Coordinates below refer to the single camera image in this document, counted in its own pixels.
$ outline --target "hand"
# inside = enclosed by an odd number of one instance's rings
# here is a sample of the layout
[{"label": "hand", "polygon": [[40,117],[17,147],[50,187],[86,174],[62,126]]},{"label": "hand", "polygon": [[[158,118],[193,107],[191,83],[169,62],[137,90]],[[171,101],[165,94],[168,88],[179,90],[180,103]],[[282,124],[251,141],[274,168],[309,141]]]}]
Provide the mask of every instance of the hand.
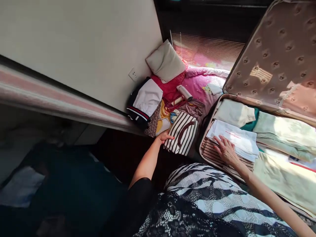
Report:
[{"label": "hand", "polygon": [[219,153],[220,157],[224,162],[235,169],[241,161],[236,155],[235,145],[223,136],[219,136],[220,139],[214,136],[214,139],[220,145],[220,147],[214,146],[215,150]]},{"label": "hand", "polygon": [[167,139],[174,140],[173,136],[168,135],[170,129],[160,133],[156,139],[160,140],[161,144],[164,144]]}]

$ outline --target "woman's left hand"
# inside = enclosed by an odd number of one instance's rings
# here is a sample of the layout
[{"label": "woman's left hand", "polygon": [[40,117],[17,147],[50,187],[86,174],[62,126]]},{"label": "woman's left hand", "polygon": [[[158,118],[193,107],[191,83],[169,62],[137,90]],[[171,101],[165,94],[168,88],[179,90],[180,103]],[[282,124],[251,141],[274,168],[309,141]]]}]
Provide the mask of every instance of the woman's left hand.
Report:
[{"label": "woman's left hand", "polygon": [[174,140],[173,136],[168,135],[169,131],[170,131],[170,129],[160,133],[156,139],[160,140],[161,144],[164,144],[167,139]]}]

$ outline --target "black and white striped bag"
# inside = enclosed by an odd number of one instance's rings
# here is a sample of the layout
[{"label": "black and white striped bag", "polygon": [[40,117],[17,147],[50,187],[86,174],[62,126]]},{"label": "black and white striped bag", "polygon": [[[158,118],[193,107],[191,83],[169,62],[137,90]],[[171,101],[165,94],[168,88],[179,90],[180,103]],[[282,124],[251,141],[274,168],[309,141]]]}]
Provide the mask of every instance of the black and white striped bag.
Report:
[{"label": "black and white striped bag", "polygon": [[175,154],[187,155],[197,129],[198,121],[191,115],[180,112],[169,132],[169,135],[175,137],[175,139],[168,139],[165,142],[164,149]]}]

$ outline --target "electrical outlet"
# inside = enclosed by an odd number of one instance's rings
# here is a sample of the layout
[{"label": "electrical outlet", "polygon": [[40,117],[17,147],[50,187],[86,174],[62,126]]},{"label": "electrical outlet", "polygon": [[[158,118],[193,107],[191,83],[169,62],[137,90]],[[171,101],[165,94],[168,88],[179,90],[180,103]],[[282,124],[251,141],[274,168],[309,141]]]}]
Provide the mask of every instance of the electrical outlet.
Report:
[{"label": "electrical outlet", "polygon": [[138,80],[138,77],[134,68],[132,68],[132,70],[129,72],[128,75],[134,82]]}]

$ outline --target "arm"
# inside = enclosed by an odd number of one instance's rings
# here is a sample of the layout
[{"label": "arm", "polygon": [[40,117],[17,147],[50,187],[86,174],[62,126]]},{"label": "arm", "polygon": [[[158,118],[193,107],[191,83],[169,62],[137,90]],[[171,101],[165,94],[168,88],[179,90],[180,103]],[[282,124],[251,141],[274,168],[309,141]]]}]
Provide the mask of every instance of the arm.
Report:
[{"label": "arm", "polygon": [[174,139],[174,137],[169,136],[168,133],[169,130],[162,132],[158,137],[156,137],[139,163],[128,189],[130,189],[133,184],[141,178],[149,178],[151,180],[156,168],[160,145],[164,144],[167,139]]},{"label": "arm", "polygon": [[226,138],[214,137],[220,147],[214,147],[220,157],[232,166],[246,182],[254,196],[267,204],[275,213],[281,217],[299,237],[312,237],[316,234],[303,222],[301,218],[270,188],[261,182],[248,168],[242,163],[235,153],[235,145]]}]

